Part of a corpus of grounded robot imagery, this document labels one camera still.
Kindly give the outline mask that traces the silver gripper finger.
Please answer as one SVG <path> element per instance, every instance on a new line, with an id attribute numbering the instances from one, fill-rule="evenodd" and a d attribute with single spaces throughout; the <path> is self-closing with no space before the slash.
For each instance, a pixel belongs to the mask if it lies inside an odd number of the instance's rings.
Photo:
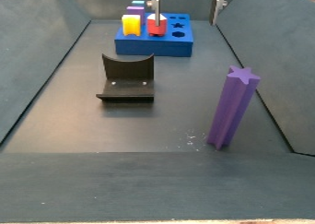
<path id="1" fill-rule="evenodd" d="M 216 24 L 219 11 L 227 6 L 227 4 L 228 4 L 227 0 L 212 0 L 212 8 L 209 16 L 209 22 L 212 26 Z"/>
<path id="2" fill-rule="evenodd" d="M 149 0 L 146 5 L 154 11 L 154 26 L 160 26 L 160 0 Z"/>

